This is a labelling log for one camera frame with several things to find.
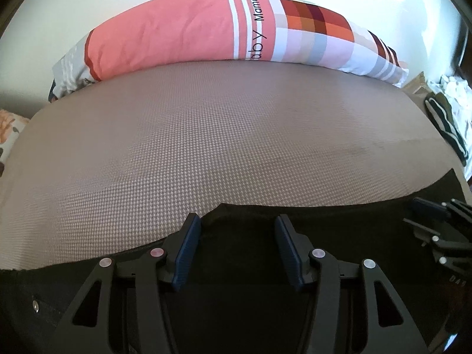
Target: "pillow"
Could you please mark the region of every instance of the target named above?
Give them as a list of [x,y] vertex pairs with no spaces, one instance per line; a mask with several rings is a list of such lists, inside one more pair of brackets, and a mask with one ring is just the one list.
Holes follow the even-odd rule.
[[185,61],[304,63],[401,86],[407,65],[375,34],[298,0],[151,0],[82,38],[55,66],[50,101],[93,82]]
[[13,144],[28,122],[27,118],[0,109],[0,176]]

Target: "black fabric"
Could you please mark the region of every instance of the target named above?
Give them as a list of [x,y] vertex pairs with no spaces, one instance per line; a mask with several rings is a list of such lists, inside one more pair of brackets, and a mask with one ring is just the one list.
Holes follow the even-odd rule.
[[48,96],[48,100],[49,102],[54,102],[57,100],[57,97],[54,95],[53,93],[53,89],[56,87],[56,80],[53,80],[53,83],[51,85],[51,89],[49,89],[49,96]]
[[0,353],[28,354],[22,339],[13,330],[5,315],[0,311]]
[[[281,213],[290,217],[298,233],[338,260],[376,261],[429,343],[445,320],[448,298],[438,287],[438,265],[431,252],[402,222],[411,216],[408,203],[415,196],[434,202],[463,200],[461,186],[450,171],[412,195],[366,205],[219,205],[202,218],[187,284],[180,293],[164,297],[180,354],[297,352],[312,297],[295,293],[288,284],[273,233],[275,217]],[[155,242],[111,256],[129,260],[160,245]],[[45,353],[60,316],[98,260],[1,271],[0,311],[6,322],[0,323],[8,323],[30,352]],[[133,296],[131,290],[128,298]],[[39,302],[38,313],[32,300]],[[135,324],[130,321],[128,326],[130,345],[139,350]]]

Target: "black mount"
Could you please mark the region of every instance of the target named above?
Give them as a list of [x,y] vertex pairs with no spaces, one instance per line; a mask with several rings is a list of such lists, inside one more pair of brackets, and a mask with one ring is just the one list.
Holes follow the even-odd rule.
[[[296,233],[287,215],[275,222],[275,234],[290,283],[296,290],[314,291],[316,306],[307,334],[306,353],[334,354],[338,333],[341,283],[360,279],[366,300],[367,344],[362,354],[429,353],[426,344],[395,288],[372,260],[353,264],[314,249],[306,235]],[[399,319],[392,326],[379,322],[376,288],[383,287]]]
[[191,213],[162,247],[148,250],[139,259],[118,263],[110,258],[100,260],[59,322],[51,354],[127,353],[126,299],[121,290],[133,285],[140,353],[171,354],[160,284],[178,291],[185,283],[200,232],[200,219]]
[[434,260],[447,270],[449,281],[465,286],[472,278],[472,207],[457,199],[437,204],[416,197],[411,208],[416,215],[435,222],[435,228],[403,221],[423,246],[431,248]]

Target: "screw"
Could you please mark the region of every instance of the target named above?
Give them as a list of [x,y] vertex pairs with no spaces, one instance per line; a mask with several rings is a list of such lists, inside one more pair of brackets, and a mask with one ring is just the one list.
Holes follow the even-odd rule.
[[313,254],[313,257],[316,257],[316,258],[323,258],[326,255],[323,249],[313,249],[312,254]]
[[112,259],[111,258],[102,258],[100,260],[100,266],[103,267],[103,268],[107,268],[108,266],[110,266],[112,264]]
[[160,247],[156,247],[150,251],[150,254],[153,257],[161,257],[164,255],[164,249],[161,249]]
[[373,269],[375,267],[375,262],[372,260],[364,260],[364,266]]

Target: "mattress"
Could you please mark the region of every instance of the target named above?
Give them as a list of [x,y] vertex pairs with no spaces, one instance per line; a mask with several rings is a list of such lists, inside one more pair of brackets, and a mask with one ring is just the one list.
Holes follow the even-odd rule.
[[383,201],[452,168],[472,202],[454,151],[383,81],[289,63],[159,66],[33,117],[0,181],[0,268],[140,246],[222,202]]

